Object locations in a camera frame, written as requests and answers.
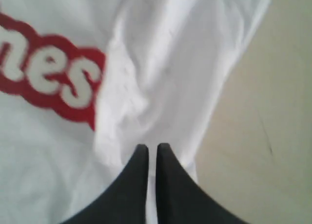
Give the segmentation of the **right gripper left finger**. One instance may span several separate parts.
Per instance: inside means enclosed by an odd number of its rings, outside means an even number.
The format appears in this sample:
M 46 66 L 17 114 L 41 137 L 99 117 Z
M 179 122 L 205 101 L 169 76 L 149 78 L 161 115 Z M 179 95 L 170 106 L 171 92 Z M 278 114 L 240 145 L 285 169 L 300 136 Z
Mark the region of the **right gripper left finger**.
M 149 171 L 147 146 L 136 146 L 111 185 L 65 224 L 145 224 Z

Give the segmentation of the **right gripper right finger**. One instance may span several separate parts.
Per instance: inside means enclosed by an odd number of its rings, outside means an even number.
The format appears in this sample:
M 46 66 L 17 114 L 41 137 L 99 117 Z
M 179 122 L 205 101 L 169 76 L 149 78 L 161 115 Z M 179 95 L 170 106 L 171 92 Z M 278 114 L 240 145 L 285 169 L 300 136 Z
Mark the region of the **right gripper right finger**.
M 156 208 L 159 224 L 240 223 L 193 181 L 168 143 L 157 147 Z

